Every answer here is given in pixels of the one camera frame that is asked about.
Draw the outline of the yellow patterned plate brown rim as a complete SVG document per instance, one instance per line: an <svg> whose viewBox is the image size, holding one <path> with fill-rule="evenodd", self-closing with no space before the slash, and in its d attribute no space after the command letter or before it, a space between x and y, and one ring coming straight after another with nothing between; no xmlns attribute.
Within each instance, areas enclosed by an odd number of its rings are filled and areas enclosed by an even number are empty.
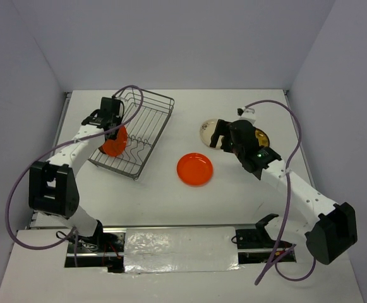
<svg viewBox="0 0 367 303"><path fill-rule="evenodd" d="M270 139L267 134L262 131L261 129L255 129L255 137L258 140L259 147L269 147L270 146Z"/></svg>

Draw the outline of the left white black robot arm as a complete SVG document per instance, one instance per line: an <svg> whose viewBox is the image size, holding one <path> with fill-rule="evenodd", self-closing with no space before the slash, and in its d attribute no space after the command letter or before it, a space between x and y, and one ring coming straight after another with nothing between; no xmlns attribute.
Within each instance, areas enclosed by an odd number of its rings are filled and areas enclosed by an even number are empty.
<svg viewBox="0 0 367 303"><path fill-rule="evenodd" d="M115 139L118 130L104 134L122 123L123 101L103 97L100 108L81 122L71 144L63 146L47 161L36 161L29 170L28 205L52 216L65 227L75 228L78 236L71 242L95 252L103 248L103 225L80 206L76 175L91 154L107 139Z"/></svg>

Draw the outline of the orange plate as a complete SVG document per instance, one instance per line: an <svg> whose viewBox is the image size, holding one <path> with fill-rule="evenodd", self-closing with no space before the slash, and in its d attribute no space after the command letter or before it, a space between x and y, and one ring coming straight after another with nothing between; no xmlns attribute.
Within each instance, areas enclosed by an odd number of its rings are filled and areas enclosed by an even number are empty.
<svg viewBox="0 0 367 303"><path fill-rule="evenodd" d="M123 126L118 130L116 139L106 140L105 143L99 147L99 151L110 157L117 157L123 153L127 142L128 133L126 128Z"/></svg>
<svg viewBox="0 0 367 303"><path fill-rule="evenodd" d="M213 174L214 167L208 157L201 153L188 153L176 165L179 179L189 186L204 186Z"/></svg>

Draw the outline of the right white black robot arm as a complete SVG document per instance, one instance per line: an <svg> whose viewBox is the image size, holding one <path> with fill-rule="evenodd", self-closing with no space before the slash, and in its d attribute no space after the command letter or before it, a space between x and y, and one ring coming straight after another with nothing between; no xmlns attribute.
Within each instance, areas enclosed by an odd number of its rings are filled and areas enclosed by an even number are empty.
<svg viewBox="0 0 367 303"><path fill-rule="evenodd" d="M306 247L321 264L328 265L353 246L358 239L356 212L349 203L338 204L320 194L295 172L282 157L259 145L256 128L247 120L217 121L210 137L215 148L233 153L242 167L282 194L290 194L291 205L305 217L312 230L306 233Z"/></svg>

